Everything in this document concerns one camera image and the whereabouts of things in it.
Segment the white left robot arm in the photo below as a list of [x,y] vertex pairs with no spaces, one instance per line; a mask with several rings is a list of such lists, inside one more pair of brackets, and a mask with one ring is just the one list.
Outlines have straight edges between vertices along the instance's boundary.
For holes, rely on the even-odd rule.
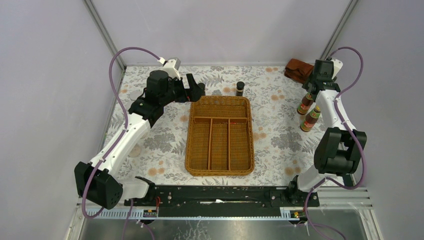
[[109,143],[89,162],[79,162],[74,176],[81,204],[92,202],[111,210],[119,202],[133,201],[148,206],[156,197],[154,182],[140,176],[118,180],[116,174],[129,153],[164,114],[170,103],[197,102],[205,96],[205,84],[197,83],[191,73],[171,77],[164,70],[150,72],[146,87],[134,100],[126,119]]

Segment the red sauce bottle yellow cap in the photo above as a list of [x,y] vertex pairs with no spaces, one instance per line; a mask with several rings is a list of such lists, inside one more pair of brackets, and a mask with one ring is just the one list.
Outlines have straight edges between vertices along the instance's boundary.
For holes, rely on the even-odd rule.
[[296,109],[297,113],[300,115],[306,115],[313,103],[314,99],[311,93],[307,92]]

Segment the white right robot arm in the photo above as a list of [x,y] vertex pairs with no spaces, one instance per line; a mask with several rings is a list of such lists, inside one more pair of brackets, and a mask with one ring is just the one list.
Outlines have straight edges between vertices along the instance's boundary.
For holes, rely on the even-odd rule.
[[355,173],[362,159],[367,136],[356,130],[349,120],[341,99],[342,91],[335,82],[342,66],[337,59],[317,59],[302,86],[320,108],[326,131],[315,149],[313,166],[299,175],[297,186],[286,193],[287,201],[293,206],[301,205],[307,199],[306,192],[317,189],[318,184]]

